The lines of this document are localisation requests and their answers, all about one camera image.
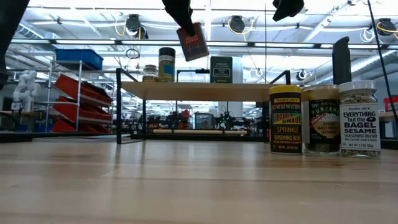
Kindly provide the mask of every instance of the green sign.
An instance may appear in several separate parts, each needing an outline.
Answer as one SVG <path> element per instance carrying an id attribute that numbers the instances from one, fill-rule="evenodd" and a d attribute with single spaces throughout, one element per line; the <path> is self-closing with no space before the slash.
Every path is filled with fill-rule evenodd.
<path id="1" fill-rule="evenodd" d="M 210 82 L 232 83 L 232 57 L 210 58 Z"/>

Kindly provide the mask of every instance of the white jar lid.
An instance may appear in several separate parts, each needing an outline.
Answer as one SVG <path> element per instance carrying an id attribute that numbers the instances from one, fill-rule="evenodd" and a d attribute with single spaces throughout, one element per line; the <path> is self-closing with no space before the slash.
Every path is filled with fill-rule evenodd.
<path id="1" fill-rule="evenodd" d="M 377 88 L 375 82 L 372 80 L 353 81 L 338 86 L 339 93 L 351 90 L 377 90 Z"/>

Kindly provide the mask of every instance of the white robot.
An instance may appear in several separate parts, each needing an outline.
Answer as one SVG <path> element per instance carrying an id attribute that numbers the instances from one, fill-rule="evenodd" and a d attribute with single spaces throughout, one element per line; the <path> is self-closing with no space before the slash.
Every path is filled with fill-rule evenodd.
<path id="1" fill-rule="evenodd" d="M 39 96 L 41 93 L 41 87 L 38 83 L 35 83 L 35 78 L 37 76 L 36 71 L 24 71 L 22 75 L 19 76 L 18 86 L 15 88 L 12 94 L 13 102 L 11 105 L 11 110 L 14 112 L 19 111 L 32 111 L 34 96 Z"/>

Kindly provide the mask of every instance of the metal rack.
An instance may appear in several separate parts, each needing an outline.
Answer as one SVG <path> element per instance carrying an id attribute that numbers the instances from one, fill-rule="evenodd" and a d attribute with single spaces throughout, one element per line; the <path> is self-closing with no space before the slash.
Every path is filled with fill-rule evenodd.
<path id="1" fill-rule="evenodd" d="M 63 65 L 78 65 L 78 72 L 73 72 L 71 70 L 65 70 L 65 72 L 71 72 L 74 73 L 77 77 L 78 77 L 78 93 L 77 93 L 77 98 L 74 99 L 76 100 L 76 103 L 71 103 L 71 102 L 57 102 L 57 101 L 50 101 L 50 96 L 51 96 L 51 89 L 52 88 L 56 88 L 55 86 L 53 86 L 52 84 L 52 75 L 53 75 L 53 69 L 54 69 L 54 65 L 59 65 L 59 66 L 63 66 Z M 85 71 L 83 70 L 88 70 L 87 73 L 100 73 L 103 75 L 103 72 L 99 72 L 99 71 L 95 71 L 94 68 L 92 68 L 91 66 L 87 65 L 86 63 L 84 63 L 83 61 L 56 61 L 53 60 L 51 61 L 50 64 L 50 70 L 49 70 L 49 84 L 47 86 L 48 90 L 47 90 L 47 101 L 44 102 L 47 104 L 47 108 L 46 108 L 46 117 L 45 117 L 45 131 L 48 131 L 48 125 L 49 125 L 49 109 L 50 109 L 50 105 L 76 105 L 76 126 L 75 129 L 76 131 L 78 131 L 78 127 L 80 123 L 92 123 L 92 124 L 111 124 L 112 123 L 112 119 L 110 119 L 109 121 L 105 122 L 104 120 L 100 120 L 100 119 L 94 119 L 94 118 L 81 118 L 80 117 L 80 105 L 81 105 L 81 99 L 84 99 L 85 102 L 89 102 L 93 105 L 97 105 L 97 106 L 101 106 L 101 107 L 105 107 L 108 108 L 108 112 L 112 112 L 113 110 L 113 104 L 110 103 L 105 103 L 102 102 L 100 100 L 94 99 L 92 97 L 89 96 L 85 96 L 81 94 L 81 78 L 82 75 L 85 73 Z M 112 96 L 113 96 L 113 91 L 114 91 L 114 83 L 115 81 L 105 77 L 105 80 L 109 83 L 112 83 Z"/>

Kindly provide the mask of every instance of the yellow cable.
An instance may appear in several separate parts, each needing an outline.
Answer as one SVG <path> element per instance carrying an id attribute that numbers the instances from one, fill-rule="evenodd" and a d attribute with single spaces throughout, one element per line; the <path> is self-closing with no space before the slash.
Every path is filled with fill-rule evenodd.
<path id="1" fill-rule="evenodd" d="M 381 24 L 381 22 L 379 22 L 379 23 L 377 24 L 377 28 L 378 28 L 379 30 L 382 30 L 382 31 L 384 31 L 384 32 L 392 32 L 392 33 L 394 33 L 394 36 L 396 37 L 396 39 L 398 39 L 398 35 L 396 34 L 396 33 L 398 33 L 398 31 L 396 31 L 396 30 L 387 30 L 387 29 L 383 29 L 383 28 L 380 27 L 380 24 Z"/>
<path id="2" fill-rule="evenodd" d="M 116 33 L 117 33 L 119 36 L 124 36 L 124 34 L 126 33 L 126 22 L 127 22 L 127 19 L 124 20 L 123 33 L 121 34 L 121 33 L 118 31 L 118 26 L 117 26 L 118 20 L 116 19 L 116 22 L 114 23 L 114 30 L 116 31 Z"/>
<path id="3" fill-rule="evenodd" d="M 235 32 L 235 31 L 232 30 L 232 28 L 231 28 L 231 19 L 228 21 L 228 27 L 229 27 L 230 31 L 232 31 L 234 34 L 243 35 L 244 41 L 246 41 L 246 34 L 248 34 L 249 32 L 252 31 L 253 25 L 254 25 L 254 22 L 251 22 L 251 26 L 250 26 L 250 29 L 248 31 L 242 32 L 242 33 L 238 33 L 238 32 Z"/>

